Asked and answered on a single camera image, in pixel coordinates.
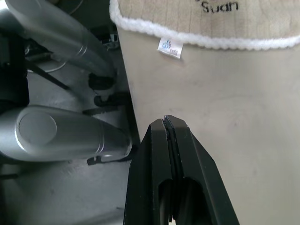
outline white trim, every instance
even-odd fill
[[[174,38],[183,43],[206,48],[268,50],[293,47],[300,43],[300,35],[276,39],[243,39],[208,37],[200,34],[177,32],[150,21],[123,17],[120,12],[118,0],[110,0],[109,11],[112,21],[125,30],[138,31],[159,38]]]

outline fabric label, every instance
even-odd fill
[[[176,41],[171,38],[164,38],[160,39],[158,49],[160,52],[173,56],[177,59],[180,59],[181,52],[183,48],[183,43]]]

